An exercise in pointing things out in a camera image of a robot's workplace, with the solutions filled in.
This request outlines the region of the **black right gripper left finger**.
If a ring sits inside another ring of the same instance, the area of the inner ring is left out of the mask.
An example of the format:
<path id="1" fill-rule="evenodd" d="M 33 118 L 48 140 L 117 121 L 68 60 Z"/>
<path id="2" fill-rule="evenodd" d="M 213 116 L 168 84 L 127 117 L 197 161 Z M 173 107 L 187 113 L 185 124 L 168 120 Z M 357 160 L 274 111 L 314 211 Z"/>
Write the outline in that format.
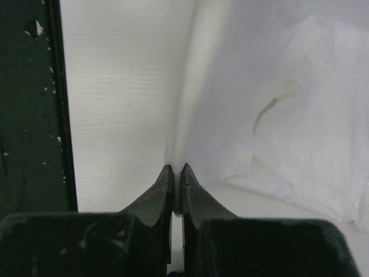
<path id="1" fill-rule="evenodd" d="M 119 212 L 23 213 L 1 222 L 2 276 L 166 276 L 171 166 Z"/>

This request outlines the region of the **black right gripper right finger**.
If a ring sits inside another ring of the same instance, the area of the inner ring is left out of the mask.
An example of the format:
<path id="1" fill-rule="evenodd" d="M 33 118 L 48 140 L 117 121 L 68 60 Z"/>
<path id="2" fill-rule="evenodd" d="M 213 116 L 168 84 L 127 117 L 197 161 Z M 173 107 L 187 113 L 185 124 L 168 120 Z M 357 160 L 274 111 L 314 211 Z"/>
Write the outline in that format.
<path id="1" fill-rule="evenodd" d="M 180 174 L 186 276 L 359 276 L 341 231 L 326 220 L 241 218 Z"/>

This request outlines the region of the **white daisy print t shirt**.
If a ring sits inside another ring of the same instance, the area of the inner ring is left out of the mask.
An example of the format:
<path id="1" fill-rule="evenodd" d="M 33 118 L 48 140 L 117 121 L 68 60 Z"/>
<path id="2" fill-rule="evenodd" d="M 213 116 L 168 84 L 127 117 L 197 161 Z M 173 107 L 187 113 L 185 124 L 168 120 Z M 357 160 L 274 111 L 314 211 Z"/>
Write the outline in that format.
<path id="1" fill-rule="evenodd" d="M 368 230 L 368 2 L 195 1 L 164 160 Z"/>

